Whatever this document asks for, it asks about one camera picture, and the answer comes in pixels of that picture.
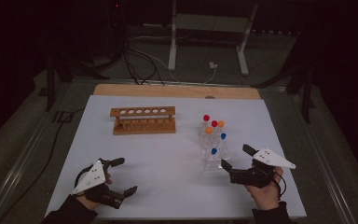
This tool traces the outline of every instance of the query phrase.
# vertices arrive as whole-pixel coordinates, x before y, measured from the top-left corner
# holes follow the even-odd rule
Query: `metal frame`
[[[255,13],[257,12],[258,5],[253,5],[251,15],[248,18],[248,22],[246,28],[243,32],[242,42],[236,47],[238,62],[240,64],[241,74],[243,76],[249,75],[248,66],[246,65],[245,56],[243,54],[245,50],[246,43],[248,41],[249,35],[252,31],[253,21],[255,19]],[[171,35],[171,48],[170,48],[170,56],[168,60],[168,70],[173,72],[175,70],[176,64],[176,28],[177,28],[177,13],[176,13],[176,0],[172,1],[172,35]]]

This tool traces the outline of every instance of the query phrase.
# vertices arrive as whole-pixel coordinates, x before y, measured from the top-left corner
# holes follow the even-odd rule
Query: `white tabletop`
[[[176,133],[113,135],[110,109],[131,106],[175,106]],[[242,151],[268,147],[284,157],[281,144],[263,100],[197,99],[169,97],[91,96],[57,182],[47,213],[58,209],[74,189],[77,174],[99,158],[123,157],[125,163],[109,169],[122,192],[138,186],[117,210],[97,208],[106,219],[235,219],[252,217],[255,203],[245,187],[231,184],[225,170],[204,171],[197,128],[202,116],[223,120],[229,162],[236,169],[251,167]],[[283,169],[290,217],[304,217],[304,206],[289,169]]]

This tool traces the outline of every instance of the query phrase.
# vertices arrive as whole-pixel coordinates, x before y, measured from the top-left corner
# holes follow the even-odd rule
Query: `cable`
[[[213,75],[212,75],[212,77],[211,77],[208,81],[202,82],[201,84],[207,84],[208,82],[212,81],[212,80],[214,79],[214,75],[216,75],[216,68],[213,69]]]
[[[158,70],[158,68],[156,67],[156,64],[155,64],[155,63],[153,62],[153,60],[150,58],[150,56],[147,55],[147,54],[145,54],[145,53],[143,53],[143,52],[141,52],[141,51],[135,50],[135,49],[129,49],[129,50],[134,51],[134,52],[136,52],[136,53],[138,53],[138,54],[141,54],[141,55],[145,56],[146,58],[145,58],[145,57],[141,57],[140,55],[133,54],[134,56],[137,56],[137,57],[140,57],[140,58],[142,58],[142,59],[148,60],[148,61],[153,65],[153,67],[154,67],[154,72],[153,72],[150,76],[144,78],[144,80],[141,82],[141,85],[144,84],[144,82],[147,83],[147,80],[150,79],[151,77],[153,77],[153,76],[157,73],[157,74],[158,74],[158,79],[159,79],[159,81],[160,81],[161,84],[164,86],[165,84],[164,84],[164,82],[163,82],[162,79],[161,79],[161,76],[160,76],[160,74],[159,74],[159,70]]]
[[[48,168],[48,165],[50,164],[51,162],[51,159],[52,159],[52,156],[53,156],[53,153],[54,153],[54,149],[55,149],[55,146],[57,144],[57,139],[58,139],[58,136],[59,136],[59,133],[60,133],[60,130],[63,126],[63,124],[66,122],[66,121],[69,121],[72,119],[72,117],[74,116],[75,113],[77,112],[80,112],[84,110],[84,108],[82,109],[78,109],[74,112],[67,112],[67,111],[63,111],[63,112],[66,112],[66,113],[69,113],[69,115],[61,122],[60,126],[58,127],[57,129],[57,132],[54,136],[54,140],[53,140],[53,144],[51,146],[51,149],[50,149],[50,154],[48,155],[48,160],[46,161],[46,164],[44,165],[44,167],[42,168],[42,170],[39,172],[39,174],[37,175],[36,179],[34,180],[34,182],[31,183],[31,185],[20,195],[20,197],[6,210],[6,212],[0,217],[0,223],[3,221],[3,219],[7,216],[7,214],[14,208],[14,206],[28,193],[28,191],[34,186],[34,184],[39,180],[39,178],[42,176],[42,174],[46,171],[46,169]]]
[[[144,54],[144,55],[147,55],[147,56],[149,56],[150,58],[153,58],[154,60],[156,60],[156,61],[158,61],[159,63],[161,63],[162,65],[164,65],[164,67],[167,68],[167,71],[168,71],[168,73],[170,74],[171,78],[172,78],[173,80],[177,81],[178,83],[181,83],[181,81],[177,80],[177,79],[172,75],[172,73],[170,72],[170,70],[168,70],[168,66],[167,66],[164,62],[162,62],[160,59],[156,58],[156,57],[153,56],[153,55],[150,55],[150,54],[141,52],[141,51],[138,50],[138,49],[132,49],[132,50],[137,51],[137,52],[139,52],[139,53],[142,53],[142,54]]]
[[[286,181],[284,180],[284,178],[283,178],[283,176],[281,176],[280,174],[278,174],[277,172],[275,172],[274,171],[274,174],[275,175],[278,175],[280,178],[281,178],[281,180],[283,181],[283,184],[284,184],[284,189],[283,189],[283,192],[281,192],[281,187],[279,187],[279,189],[280,189],[280,195],[279,195],[279,198],[281,198],[282,196],[283,196],[283,194],[286,192]]]

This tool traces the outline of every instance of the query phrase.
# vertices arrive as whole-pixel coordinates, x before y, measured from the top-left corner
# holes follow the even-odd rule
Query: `wooden test tube rack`
[[[175,133],[174,114],[174,106],[112,108],[113,134]]]

